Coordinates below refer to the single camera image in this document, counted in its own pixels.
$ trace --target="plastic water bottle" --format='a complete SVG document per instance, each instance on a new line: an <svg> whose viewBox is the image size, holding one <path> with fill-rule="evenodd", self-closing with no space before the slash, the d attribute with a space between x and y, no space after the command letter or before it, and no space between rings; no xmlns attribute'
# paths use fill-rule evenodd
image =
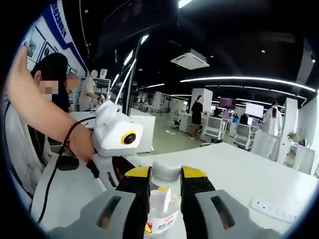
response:
<svg viewBox="0 0 319 239"><path fill-rule="evenodd" d="M180 176L181 166L167 165L154 160L150 182L150 213L145 238L166 238L173 230L180 213Z"/></svg>

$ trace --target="white shirt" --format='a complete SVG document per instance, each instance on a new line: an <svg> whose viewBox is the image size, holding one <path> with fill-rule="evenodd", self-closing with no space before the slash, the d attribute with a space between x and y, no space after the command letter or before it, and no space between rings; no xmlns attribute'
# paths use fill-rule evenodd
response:
<svg viewBox="0 0 319 239"><path fill-rule="evenodd" d="M273 118L273 109L276 109L276 117ZM278 136L280 129L282 128L282 116L277 106L272 106L264 114L263 122L263 132Z"/></svg>
<svg viewBox="0 0 319 239"><path fill-rule="evenodd" d="M88 76L81 85L81 92L79 97L80 111L87 111L91 108L92 97L88 93L94 93L95 83L92 77Z"/></svg>

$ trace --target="yellow camera ring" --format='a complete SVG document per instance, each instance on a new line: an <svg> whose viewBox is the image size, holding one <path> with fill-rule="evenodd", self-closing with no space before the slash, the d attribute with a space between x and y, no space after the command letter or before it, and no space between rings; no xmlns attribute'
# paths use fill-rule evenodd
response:
<svg viewBox="0 0 319 239"><path fill-rule="evenodd" d="M136 139L136 132L134 130L128 131L121 138L121 143L124 145L131 144Z"/></svg>

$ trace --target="white desk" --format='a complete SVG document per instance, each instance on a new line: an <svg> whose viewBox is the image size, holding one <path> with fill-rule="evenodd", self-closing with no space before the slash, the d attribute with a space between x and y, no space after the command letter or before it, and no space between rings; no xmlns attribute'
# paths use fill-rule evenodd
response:
<svg viewBox="0 0 319 239"><path fill-rule="evenodd" d="M151 165L155 158L203 170L216 189L225 190L246 207L256 197L279 210L299 214L318 184L318 179L314 177L226 143L145 156L140 160L145 165ZM43 206L46 185L53 167L54 162L50 162L35 191L31 212L37 215L36 219ZM71 224L79 217L81 208L103 191L100 180L94 179L84 166L73 172L57 171L51 184L42 225L52 229ZM253 209L249 208L249 211L251 219L264 228L284 233L291 226ZM181 215L173 228L169 238L186 238Z"/></svg>
<svg viewBox="0 0 319 239"><path fill-rule="evenodd" d="M71 112L70 115L77 121L95 116L94 112ZM155 127L155 116L151 116L147 113L131 108L130 117L134 122L140 123L143 126L143 134L140 145L136 149L135 153L151 152ZM82 124L90 129L93 129L95 126L95 119L88 120Z"/></svg>

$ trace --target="floor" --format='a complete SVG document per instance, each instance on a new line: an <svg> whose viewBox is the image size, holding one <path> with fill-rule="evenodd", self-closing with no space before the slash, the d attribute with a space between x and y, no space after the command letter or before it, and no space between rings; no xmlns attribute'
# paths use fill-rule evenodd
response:
<svg viewBox="0 0 319 239"><path fill-rule="evenodd" d="M183 133L178 128L172 128L173 120L171 114L152 113L155 118L155 128L153 136L153 149L149 153L139 153L138 155L156 155L162 153L177 152L192 148L200 147L204 141L200 139L190 138L187 133ZM223 142L233 145L233 137L228 136L228 131ZM292 167L294 163L294 155L287 155L285 164Z"/></svg>

